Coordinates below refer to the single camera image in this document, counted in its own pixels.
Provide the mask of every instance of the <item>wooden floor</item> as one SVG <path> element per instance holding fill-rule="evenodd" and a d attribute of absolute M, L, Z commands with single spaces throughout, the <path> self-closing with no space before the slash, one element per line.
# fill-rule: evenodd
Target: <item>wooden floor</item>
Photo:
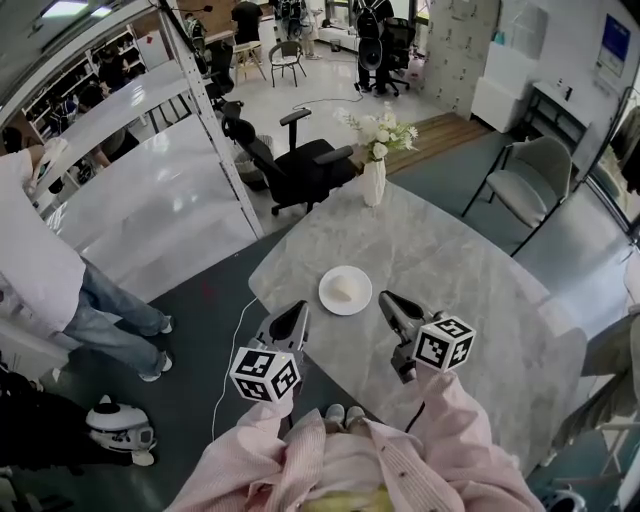
<path fill-rule="evenodd" d="M 467 121 L 454 113 L 419 121 L 415 127 L 418 129 L 418 139 L 414 143 L 416 149 L 390 153 L 385 159 L 387 176 L 489 133 L 480 123 Z M 363 165 L 363 156 L 363 151 L 357 147 L 351 157 L 360 168 Z"/>

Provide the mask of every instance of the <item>white shirt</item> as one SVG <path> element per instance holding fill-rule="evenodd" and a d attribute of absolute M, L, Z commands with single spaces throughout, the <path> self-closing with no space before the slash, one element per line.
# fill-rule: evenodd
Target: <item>white shirt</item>
<path fill-rule="evenodd" d="M 85 265 L 24 193 L 32 174 L 27 150 L 0 158 L 0 275 L 38 318 L 63 331 L 78 308 Z"/>

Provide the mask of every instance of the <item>white cable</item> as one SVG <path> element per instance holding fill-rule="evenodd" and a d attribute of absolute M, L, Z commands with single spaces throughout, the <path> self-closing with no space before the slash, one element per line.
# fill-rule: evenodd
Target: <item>white cable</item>
<path fill-rule="evenodd" d="M 220 398 L 216 402 L 216 406 L 213 408 L 213 423 L 211 424 L 211 437 L 213 439 L 216 438 L 215 429 L 216 429 L 216 413 L 218 412 L 218 406 L 220 405 L 220 402 L 222 402 L 222 399 L 224 398 L 224 394 L 227 392 L 227 378 L 229 377 L 229 372 L 231 371 L 233 353 L 235 352 L 235 348 L 236 348 L 236 336 L 238 335 L 238 331 L 240 330 L 240 326 L 242 325 L 242 318 L 244 317 L 244 312 L 249 308 L 249 306 L 251 306 L 251 304 L 253 304 L 257 300 L 258 300 L 258 297 L 253 299 L 251 302 L 249 302 L 249 304 L 247 304 L 244 307 L 244 309 L 242 310 L 242 313 L 240 313 L 240 320 L 238 321 L 238 327 L 236 327 L 236 331 L 233 333 L 233 341 L 231 343 L 231 353 L 229 354 L 229 364 L 227 365 L 227 371 L 224 374 L 224 381 L 222 383 L 222 395 L 220 395 Z"/>

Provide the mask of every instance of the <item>speaker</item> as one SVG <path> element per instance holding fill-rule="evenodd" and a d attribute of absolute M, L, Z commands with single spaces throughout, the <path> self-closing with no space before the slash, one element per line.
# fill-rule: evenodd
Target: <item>speaker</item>
<path fill-rule="evenodd" d="M 380 39 L 364 38 L 358 45 L 358 61 L 367 71 L 375 71 L 382 63 L 382 43 Z"/>

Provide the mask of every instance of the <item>jeans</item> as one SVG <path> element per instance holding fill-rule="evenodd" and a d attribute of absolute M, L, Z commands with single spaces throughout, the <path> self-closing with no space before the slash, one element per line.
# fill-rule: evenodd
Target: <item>jeans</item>
<path fill-rule="evenodd" d="M 143 336 L 154 336 L 167 327 L 167 317 L 118 288 L 92 263 L 87 260 L 84 263 L 87 268 L 78 309 L 64 333 L 88 348 L 104 352 L 131 366 L 141 375 L 160 375 L 165 363 L 164 355 L 140 336 L 118 329 L 99 311 L 124 318 Z"/>

